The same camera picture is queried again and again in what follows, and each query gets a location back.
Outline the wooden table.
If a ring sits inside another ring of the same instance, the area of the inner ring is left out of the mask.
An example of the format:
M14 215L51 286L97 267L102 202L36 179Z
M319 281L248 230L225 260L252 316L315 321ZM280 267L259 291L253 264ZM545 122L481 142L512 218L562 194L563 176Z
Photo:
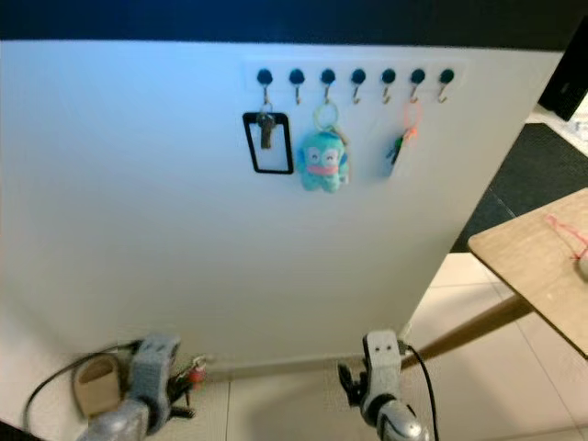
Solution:
M588 358L588 281L576 268L577 259L588 256L588 187L479 232L468 246L512 297L405 357L401 368L422 365L532 312Z

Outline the red tagged key bunch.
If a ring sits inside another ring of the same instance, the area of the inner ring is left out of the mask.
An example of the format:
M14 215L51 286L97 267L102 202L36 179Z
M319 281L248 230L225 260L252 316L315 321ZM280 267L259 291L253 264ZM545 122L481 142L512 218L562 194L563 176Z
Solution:
M193 385L201 385L206 381L207 366L209 365L209 358L206 356L195 356L190 362L190 367L185 374L185 377Z

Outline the white hook rail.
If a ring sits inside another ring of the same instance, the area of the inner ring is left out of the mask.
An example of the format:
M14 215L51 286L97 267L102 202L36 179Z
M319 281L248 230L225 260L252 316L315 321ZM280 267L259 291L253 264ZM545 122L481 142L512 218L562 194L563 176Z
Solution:
M268 70L273 76L272 87L277 91L291 92L293 85L289 82L291 71L303 72L303 87L310 91L322 91L321 73L331 70L335 74L333 88L352 87L353 71L362 70L366 73L366 80L361 85L362 92L371 92L382 83L381 76L386 70L396 72L395 91L407 91L412 72L421 70L425 72L424 82L421 88L424 91L436 91L440 84L441 73L450 70L454 73L452 87L460 88L466 81L466 77L473 64L461 59L270 59L247 60L241 63L240 76L245 85L253 88L259 87L257 76L261 70Z

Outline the blue knob metal hook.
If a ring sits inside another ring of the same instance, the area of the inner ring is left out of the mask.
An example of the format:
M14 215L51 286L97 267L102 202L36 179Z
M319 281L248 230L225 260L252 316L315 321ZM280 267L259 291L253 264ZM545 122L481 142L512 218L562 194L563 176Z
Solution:
M423 85L425 79L427 79L427 72L424 68L416 68L416 70L412 70L411 74L409 74L409 85L411 85L411 89L409 89L409 104L416 104L419 101L417 93L419 93L420 87Z
M379 83L381 84L381 102L382 104L389 104L391 101L391 86L395 84L398 75L393 68L386 68L379 75Z
M288 82L291 85L291 88L293 88L295 105L297 105L297 106L301 105L303 102L302 96L301 96L301 91L302 91L303 85L306 84L305 72L303 72L303 70L301 70L301 68L294 68L294 70L291 70L289 72Z
M324 105L334 105L334 99L332 96L333 87L337 81L335 70L332 68L326 68L320 74L320 83L322 85L323 103Z
M261 70L256 73L256 82L260 84L262 91L262 107L272 105L272 100L270 100L269 87L271 84L273 84L273 81L273 74L268 70L268 68L261 68Z
M458 80L458 72L452 67L442 70L437 76L437 104L445 104L449 100L449 94L452 92L454 81Z
M367 77L367 72L364 68L356 68L356 70L353 70L352 73L350 73L350 85L352 85L350 102L352 102L352 104L358 105L362 101L361 91Z

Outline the black frame holder with key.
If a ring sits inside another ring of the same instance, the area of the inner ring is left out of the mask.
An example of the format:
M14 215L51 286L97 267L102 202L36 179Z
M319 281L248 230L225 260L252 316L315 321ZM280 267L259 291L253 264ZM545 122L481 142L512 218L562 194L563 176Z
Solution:
M259 174L294 174L295 161L287 115L246 112L241 115L253 171Z

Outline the black carpet mat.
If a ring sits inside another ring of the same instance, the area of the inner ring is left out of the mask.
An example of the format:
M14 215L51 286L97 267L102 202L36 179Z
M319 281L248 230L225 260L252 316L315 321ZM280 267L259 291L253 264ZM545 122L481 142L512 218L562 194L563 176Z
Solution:
M469 252L470 236L588 187L588 156L545 123L527 123L450 252Z

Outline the teal plush keychain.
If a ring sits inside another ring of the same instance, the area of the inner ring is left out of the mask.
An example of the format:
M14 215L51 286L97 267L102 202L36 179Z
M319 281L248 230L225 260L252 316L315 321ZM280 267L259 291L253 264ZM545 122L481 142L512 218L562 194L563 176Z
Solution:
M312 113L315 131L308 134L297 151L297 169L307 192L335 193L350 176L349 141L342 133L339 109L329 100Z

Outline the beige slipper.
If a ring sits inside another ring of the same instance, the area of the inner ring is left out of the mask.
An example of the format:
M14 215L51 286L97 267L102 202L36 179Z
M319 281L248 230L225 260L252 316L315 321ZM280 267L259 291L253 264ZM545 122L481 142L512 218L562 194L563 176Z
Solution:
M114 411L122 400L120 361L116 356L96 356L84 361L73 375L73 396L84 417Z

